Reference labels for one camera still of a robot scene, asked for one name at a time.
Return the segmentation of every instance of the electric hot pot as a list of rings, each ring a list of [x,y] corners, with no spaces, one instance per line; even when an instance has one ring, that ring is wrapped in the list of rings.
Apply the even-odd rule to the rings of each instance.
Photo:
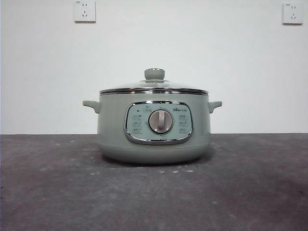
[[[167,164],[201,157],[210,144],[210,113],[222,106],[208,92],[144,71],[145,80],[100,91],[83,101],[98,113],[97,143],[103,155],[125,162]]]

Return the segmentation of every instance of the chrome trim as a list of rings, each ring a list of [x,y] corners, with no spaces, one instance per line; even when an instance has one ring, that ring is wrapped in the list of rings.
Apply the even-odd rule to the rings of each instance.
[[[120,95],[120,94],[185,94],[185,95],[205,95],[208,96],[207,93],[199,93],[199,92],[191,92],[191,91],[151,91],[151,90],[143,90],[143,91],[123,91],[123,92],[108,92],[108,93],[100,93],[100,95]]]
[[[134,137],[132,134],[130,134],[130,132],[127,129],[127,118],[128,118],[128,112],[131,109],[132,106],[136,105],[136,104],[144,104],[144,103],[171,103],[171,104],[182,104],[185,105],[188,109],[189,109],[189,113],[191,115],[191,122],[192,122],[192,129],[191,131],[188,133],[187,136],[179,138],[179,139],[171,139],[171,140],[147,140],[147,139],[141,139],[138,137]],[[152,101],[152,100],[147,100],[147,101],[143,101],[143,102],[135,102],[135,103],[131,103],[127,109],[126,109],[126,113],[125,113],[125,121],[124,121],[124,133],[126,138],[133,142],[133,143],[138,143],[138,144],[147,144],[147,145],[168,145],[168,144],[177,144],[177,143],[184,143],[186,142],[190,136],[192,135],[192,131],[193,131],[193,116],[192,116],[192,111],[190,109],[190,107],[186,104],[186,103],[182,103],[182,102],[172,102],[172,101]]]
[[[199,90],[199,89],[190,89],[190,88],[117,88],[117,89],[106,89],[101,90],[100,94],[105,93],[118,93],[118,94],[130,94],[131,92],[183,92],[184,94],[208,94],[206,90]]]

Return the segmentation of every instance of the mint green lid knob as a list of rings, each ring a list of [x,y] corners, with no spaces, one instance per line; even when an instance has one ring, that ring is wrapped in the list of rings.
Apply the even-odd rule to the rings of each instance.
[[[146,80],[158,79],[163,80],[165,78],[165,71],[159,68],[150,68],[144,71],[144,77]]]

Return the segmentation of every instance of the silver dial knob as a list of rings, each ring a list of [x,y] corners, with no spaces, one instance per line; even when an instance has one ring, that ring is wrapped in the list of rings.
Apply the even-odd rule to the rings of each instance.
[[[165,110],[154,111],[150,115],[149,125],[156,133],[166,133],[172,127],[172,117]]]

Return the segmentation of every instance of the white electrical socket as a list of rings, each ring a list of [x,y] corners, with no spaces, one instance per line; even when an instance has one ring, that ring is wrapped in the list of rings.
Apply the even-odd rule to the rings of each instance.
[[[75,22],[95,22],[96,10],[95,0],[76,0],[74,2]]]
[[[282,5],[283,24],[303,24],[304,3],[284,3]]]

